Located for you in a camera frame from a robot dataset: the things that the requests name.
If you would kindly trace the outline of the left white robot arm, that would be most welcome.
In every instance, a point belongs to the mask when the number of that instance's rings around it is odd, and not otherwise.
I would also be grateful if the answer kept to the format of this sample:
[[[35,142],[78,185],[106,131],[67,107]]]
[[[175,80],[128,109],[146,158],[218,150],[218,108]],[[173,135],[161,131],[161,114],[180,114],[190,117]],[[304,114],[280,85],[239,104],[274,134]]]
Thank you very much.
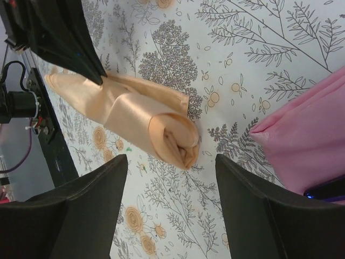
[[[96,55],[81,1],[1,1],[1,19],[11,50],[30,49],[41,59],[80,74],[101,85],[106,72]],[[9,66],[22,66],[22,91],[7,92]],[[23,84],[26,69],[19,61],[1,71],[1,124],[12,118],[36,118],[42,94]]]

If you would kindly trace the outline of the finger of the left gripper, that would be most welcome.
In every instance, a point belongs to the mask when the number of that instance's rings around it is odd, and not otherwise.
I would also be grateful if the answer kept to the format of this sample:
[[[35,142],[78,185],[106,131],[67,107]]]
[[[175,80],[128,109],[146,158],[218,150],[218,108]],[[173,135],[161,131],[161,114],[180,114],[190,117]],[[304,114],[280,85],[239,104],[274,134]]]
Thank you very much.
[[[100,85],[105,70],[95,52],[81,1],[16,1],[16,23],[43,60]]]

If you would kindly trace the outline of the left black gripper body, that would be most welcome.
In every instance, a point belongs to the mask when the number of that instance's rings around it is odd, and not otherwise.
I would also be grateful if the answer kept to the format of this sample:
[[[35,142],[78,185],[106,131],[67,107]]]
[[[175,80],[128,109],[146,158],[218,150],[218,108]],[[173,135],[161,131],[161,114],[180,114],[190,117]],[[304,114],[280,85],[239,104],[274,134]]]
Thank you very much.
[[[1,20],[5,27],[5,42],[16,52],[33,48],[34,1],[1,1]]]

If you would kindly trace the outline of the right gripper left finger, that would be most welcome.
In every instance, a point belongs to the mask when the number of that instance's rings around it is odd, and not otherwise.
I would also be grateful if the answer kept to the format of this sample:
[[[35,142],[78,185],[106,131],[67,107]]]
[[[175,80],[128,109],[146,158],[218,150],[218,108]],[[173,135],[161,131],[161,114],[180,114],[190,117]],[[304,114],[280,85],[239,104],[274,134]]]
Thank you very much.
[[[1,205],[1,258],[109,258],[128,170],[118,155],[27,201]]]

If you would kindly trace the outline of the orange satin napkin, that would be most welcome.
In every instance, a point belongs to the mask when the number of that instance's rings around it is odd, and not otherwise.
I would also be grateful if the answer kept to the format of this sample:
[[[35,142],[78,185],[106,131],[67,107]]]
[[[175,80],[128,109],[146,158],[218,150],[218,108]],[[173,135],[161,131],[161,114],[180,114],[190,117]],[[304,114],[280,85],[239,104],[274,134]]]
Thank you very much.
[[[122,74],[108,74],[100,85],[79,74],[44,78],[76,111],[146,153],[183,170],[196,163],[199,132],[188,118],[187,94]]]

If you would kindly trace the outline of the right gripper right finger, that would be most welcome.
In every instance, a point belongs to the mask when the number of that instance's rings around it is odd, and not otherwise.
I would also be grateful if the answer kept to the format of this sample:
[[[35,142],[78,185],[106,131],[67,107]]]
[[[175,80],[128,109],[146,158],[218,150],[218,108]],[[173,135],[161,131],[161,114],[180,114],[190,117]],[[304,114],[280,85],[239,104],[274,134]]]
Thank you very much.
[[[344,206],[309,199],[215,159],[232,258],[344,258]]]

